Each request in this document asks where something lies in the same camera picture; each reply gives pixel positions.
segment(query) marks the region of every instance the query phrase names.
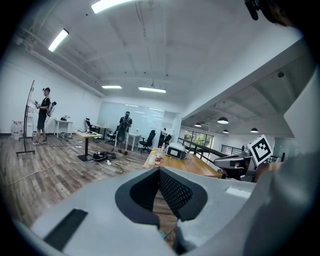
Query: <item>ceiling light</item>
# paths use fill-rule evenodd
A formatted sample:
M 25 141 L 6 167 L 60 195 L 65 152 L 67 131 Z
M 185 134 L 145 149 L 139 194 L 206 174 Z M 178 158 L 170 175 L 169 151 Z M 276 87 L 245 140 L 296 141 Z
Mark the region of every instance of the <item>ceiling light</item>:
M 104 89 L 122 89 L 120 85 L 103 85 L 102 88 Z
M 150 110 L 156 110 L 156 111 L 162 111 L 162 112 L 164 111 L 164 110 L 156 109 L 156 108 L 152 108 L 152 107 L 149 107 L 149 109 L 150 109 Z
M 132 0 L 101 0 L 91 5 L 91 8 L 94 11 L 94 13 L 97 14 L 112 6 L 116 6 L 116 5 L 123 4 L 125 2 L 130 2 L 130 1 Z
M 155 89 L 155 88 L 147 88 L 147 87 L 139 87 L 139 90 L 140 91 L 155 92 L 155 93 L 162 93 L 162 94 L 166 93 L 166 90 Z
M 218 123 L 225 125 L 225 124 L 229 124 L 229 121 L 228 121 L 228 119 L 226 119 L 226 118 L 223 116 L 223 117 L 220 117 L 220 118 L 219 118 Z
M 64 28 L 49 46 L 49 51 L 53 52 L 68 34 L 69 32 Z

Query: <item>lamp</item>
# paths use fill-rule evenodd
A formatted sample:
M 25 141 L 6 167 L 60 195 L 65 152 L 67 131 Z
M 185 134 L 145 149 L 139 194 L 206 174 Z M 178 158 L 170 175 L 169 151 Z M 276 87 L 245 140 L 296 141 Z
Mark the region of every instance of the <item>lamp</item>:
M 228 121 L 228 119 L 226 119 L 226 118 L 223 116 L 223 117 L 220 117 L 220 118 L 219 118 L 218 123 L 225 125 L 225 124 L 229 124 L 229 121 Z

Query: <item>bottle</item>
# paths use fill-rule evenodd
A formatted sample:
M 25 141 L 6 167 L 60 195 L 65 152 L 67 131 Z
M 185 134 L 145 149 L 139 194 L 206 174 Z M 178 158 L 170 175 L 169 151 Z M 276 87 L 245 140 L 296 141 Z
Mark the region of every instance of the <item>bottle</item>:
M 156 165 L 160 165 L 161 157 L 162 157 L 162 150 L 161 150 L 161 146 L 159 146 L 159 148 L 155 154 L 155 164 Z
M 156 151 L 151 151 L 150 159 L 149 159 L 149 165 L 154 166 L 156 163 Z

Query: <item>black t-shirt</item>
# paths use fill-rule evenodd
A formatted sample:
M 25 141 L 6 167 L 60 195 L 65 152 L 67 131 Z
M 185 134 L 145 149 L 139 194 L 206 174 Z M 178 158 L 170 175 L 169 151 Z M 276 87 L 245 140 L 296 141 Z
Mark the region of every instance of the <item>black t-shirt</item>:
M 50 99 L 49 97 L 44 98 L 41 107 L 49 107 Z M 39 118 L 46 118 L 47 117 L 47 110 L 46 109 L 39 109 Z
M 125 131 L 127 132 L 129 130 L 129 125 L 132 125 L 132 119 L 129 116 L 121 117 L 119 123 L 120 124 L 122 124 L 122 123 L 126 124 Z

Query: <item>white device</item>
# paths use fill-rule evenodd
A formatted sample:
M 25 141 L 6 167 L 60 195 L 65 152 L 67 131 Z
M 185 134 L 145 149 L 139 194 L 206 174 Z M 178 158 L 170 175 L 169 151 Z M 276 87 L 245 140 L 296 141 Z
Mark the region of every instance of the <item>white device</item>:
M 165 154 L 169 157 L 176 159 L 185 159 L 186 158 L 186 148 L 178 143 L 170 143 L 165 150 Z

